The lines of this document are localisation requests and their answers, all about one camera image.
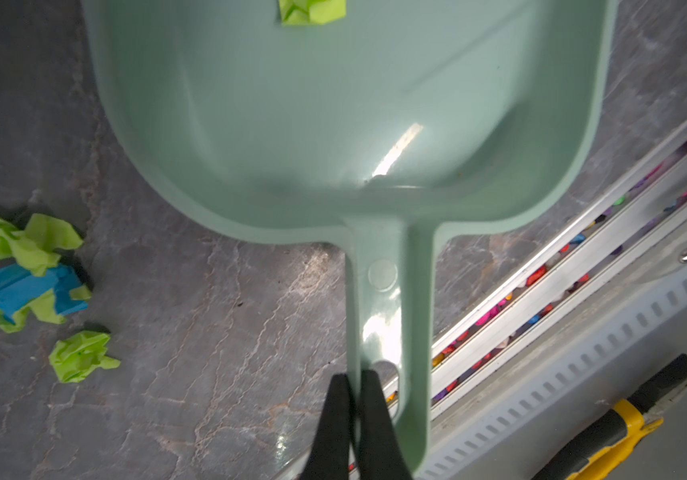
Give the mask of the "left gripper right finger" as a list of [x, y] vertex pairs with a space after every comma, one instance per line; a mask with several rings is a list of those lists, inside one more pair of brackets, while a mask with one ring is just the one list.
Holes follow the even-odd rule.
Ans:
[[357, 443], [357, 468], [361, 479], [411, 480], [413, 476], [401, 455], [381, 380], [373, 370], [361, 373], [357, 418], [361, 428]]

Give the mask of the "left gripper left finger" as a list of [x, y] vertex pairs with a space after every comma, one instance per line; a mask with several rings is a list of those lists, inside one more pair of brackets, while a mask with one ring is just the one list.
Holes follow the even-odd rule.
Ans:
[[345, 374], [331, 378], [300, 480], [349, 479], [353, 394]]

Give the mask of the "green dustpan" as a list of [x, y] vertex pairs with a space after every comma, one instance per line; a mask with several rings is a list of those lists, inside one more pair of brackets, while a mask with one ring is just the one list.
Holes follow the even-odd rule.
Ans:
[[106, 117], [168, 203], [254, 243], [345, 252], [349, 462], [377, 372], [415, 476], [431, 439], [435, 261], [569, 189], [597, 132], [613, 1], [87, 1]]

